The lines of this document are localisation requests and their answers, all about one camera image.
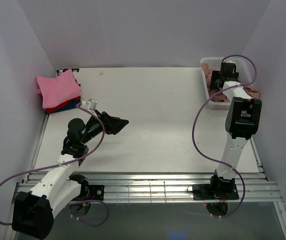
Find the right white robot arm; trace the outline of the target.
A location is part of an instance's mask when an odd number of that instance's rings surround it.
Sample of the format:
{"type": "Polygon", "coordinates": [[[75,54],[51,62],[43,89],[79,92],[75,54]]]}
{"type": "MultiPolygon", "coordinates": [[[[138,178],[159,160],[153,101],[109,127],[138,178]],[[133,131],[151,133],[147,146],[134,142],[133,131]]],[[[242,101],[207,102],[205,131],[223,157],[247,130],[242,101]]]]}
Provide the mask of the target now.
{"type": "Polygon", "coordinates": [[[215,198],[232,196],[237,199],[234,171],[238,166],[242,151],[259,128],[262,101],[252,98],[239,82],[237,66],[232,61],[223,60],[219,71],[213,71],[211,90],[223,90],[230,101],[225,120],[227,133],[222,163],[218,165],[210,179],[209,194],[215,198]]]}

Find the dusty pink t shirt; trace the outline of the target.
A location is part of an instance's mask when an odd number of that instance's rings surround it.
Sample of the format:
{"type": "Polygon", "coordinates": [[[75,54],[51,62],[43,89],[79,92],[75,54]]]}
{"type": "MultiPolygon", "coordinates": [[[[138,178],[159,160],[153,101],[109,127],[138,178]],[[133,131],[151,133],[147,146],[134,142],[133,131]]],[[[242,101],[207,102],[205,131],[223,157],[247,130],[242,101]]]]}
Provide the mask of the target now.
{"type": "MultiPolygon", "coordinates": [[[[213,71],[220,71],[221,68],[220,67],[210,67],[210,65],[208,63],[202,63],[201,64],[201,69],[203,70],[204,75],[205,75],[208,95],[209,95],[209,97],[211,97],[216,92],[218,92],[217,89],[210,90],[210,84],[211,84],[211,79],[212,79],[212,72],[213,71]]],[[[257,89],[255,89],[254,87],[252,87],[251,85],[244,86],[243,89],[252,98],[259,99],[259,96],[260,96],[259,91],[257,89]]],[[[215,102],[215,103],[229,103],[230,102],[228,100],[228,98],[223,93],[218,94],[211,101],[215,102]]]]}

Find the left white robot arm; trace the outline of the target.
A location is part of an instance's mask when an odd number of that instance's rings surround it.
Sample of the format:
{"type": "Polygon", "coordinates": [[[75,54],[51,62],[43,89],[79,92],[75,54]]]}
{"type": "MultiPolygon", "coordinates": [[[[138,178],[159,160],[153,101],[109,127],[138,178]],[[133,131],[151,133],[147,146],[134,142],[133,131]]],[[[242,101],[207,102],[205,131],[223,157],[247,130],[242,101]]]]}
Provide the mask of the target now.
{"type": "Polygon", "coordinates": [[[129,121],[110,116],[105,111],[94,111],[87,122],[72,119],[67,125],[57,166],[28,192],[19,192],[14,199],[12,229],[39,240],[52,230],[55,217],[73,199],[88,199],[86,178],[74,172],[81,166],[89,152],[87,142],[99,134],[116,135],[129,121]]]}

